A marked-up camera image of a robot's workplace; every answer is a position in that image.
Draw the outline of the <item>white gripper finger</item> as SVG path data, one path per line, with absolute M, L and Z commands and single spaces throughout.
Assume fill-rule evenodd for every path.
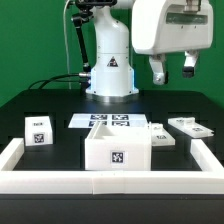
M 197 50 L 190 50 L 185 52 L 185 62 L 182 68 L 182 75 L 184 78 L 192 78 L 195 74 L 195 66 L 199 57 Z
M 151 55 L 149 57 L 149 63 L 153 72 L 153 83 L 163 85 L 166 82 L 165 55 Z

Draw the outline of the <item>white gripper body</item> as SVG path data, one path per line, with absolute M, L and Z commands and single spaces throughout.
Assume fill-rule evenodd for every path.
M 156 55 L 209 48 L 213 8 L 209 0 L 136 0 L 132 8 L 132 46 Z

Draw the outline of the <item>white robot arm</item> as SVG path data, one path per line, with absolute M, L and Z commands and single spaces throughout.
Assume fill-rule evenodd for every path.
M 167 81 L 165 55 L 183 52 L 182 74 L 195 73 L 199 51 L 213 40 L 213 8 L 209 0 L 118 0 L 117 8 L 132 10 L 131 26 L 111 16 L 110 7 L 93 9 L 97 61 L 86 95 L 103 102 L 122 102 L 137 96 L 129 50 L 149 57 L 153 82 Z

